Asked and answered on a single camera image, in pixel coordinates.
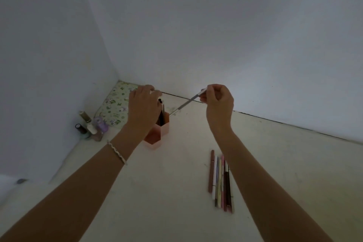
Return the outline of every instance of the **hexagonal pen holder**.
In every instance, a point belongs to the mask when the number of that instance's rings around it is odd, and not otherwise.
[[[161,146],[161,137],[169,133],[169,113],[164,112],[165,124],[155,124],[143,140],[144,144],[151,149]]]

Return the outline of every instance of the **floral fabric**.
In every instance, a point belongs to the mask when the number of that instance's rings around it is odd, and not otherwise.
[[[136,88],[136,84],[119,81],[95,116],[101,116],[108,125],[121,129],[127,121],[130,91]]]

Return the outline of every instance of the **forearm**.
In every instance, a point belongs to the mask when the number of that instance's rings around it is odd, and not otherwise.
[[[125,125],[111,143],[127,160],[143,134]],[[1,238],[5,241],[79,241],[96,216],[123,162],[104,146]]]
[[[213,134],[265,241],[332,241],[231,129],[215,130]]]

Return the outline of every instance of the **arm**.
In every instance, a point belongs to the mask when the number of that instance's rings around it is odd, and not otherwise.
[[[329,241],[331,238],[263,169],[230,126],[233,97],[224,85],[209,85],[207,103],[211,131],[264,241]]]
[[[127,160],[157,121],[160,91],[141,86],[129,96],[129,118],[111,143]],[[87,230],[123,167],[109,145],[32,208],[1,238],[5,241],[77,242]]]

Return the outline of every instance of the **hand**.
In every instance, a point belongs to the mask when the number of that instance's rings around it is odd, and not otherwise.
[[[139,86],[129,95],[129,117],[126,125],[142,136],[146,136],[157,122],[157,118],[163,108],[158,101],[162,95],[152,85]]]
[[[207,104],[206,119],[212,133],[230,130],[234,99],[228,88],[221,84],[210,84],[200,101]]]

